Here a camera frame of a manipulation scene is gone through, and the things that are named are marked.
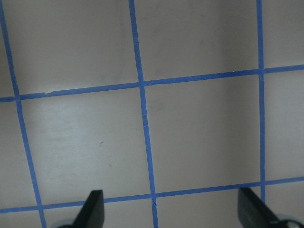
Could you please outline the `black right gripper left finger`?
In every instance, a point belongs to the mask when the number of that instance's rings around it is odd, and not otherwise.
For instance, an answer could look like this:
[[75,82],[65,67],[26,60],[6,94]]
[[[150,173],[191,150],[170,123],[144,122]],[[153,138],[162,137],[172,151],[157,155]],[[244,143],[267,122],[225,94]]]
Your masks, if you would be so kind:
[[102,190],[93,190],[90,192],[87,200],[82,206],[73,228],[102,228],[105,219],[104,197]]

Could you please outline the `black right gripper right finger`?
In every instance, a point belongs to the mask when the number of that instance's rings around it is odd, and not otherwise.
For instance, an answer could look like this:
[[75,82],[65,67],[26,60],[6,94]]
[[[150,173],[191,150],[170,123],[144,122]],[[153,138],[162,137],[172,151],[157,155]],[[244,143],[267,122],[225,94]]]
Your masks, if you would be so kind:
[[237,200],[237,216],[242,227],[280,227],[280,220],[278,217],[250,188],[238,189]]

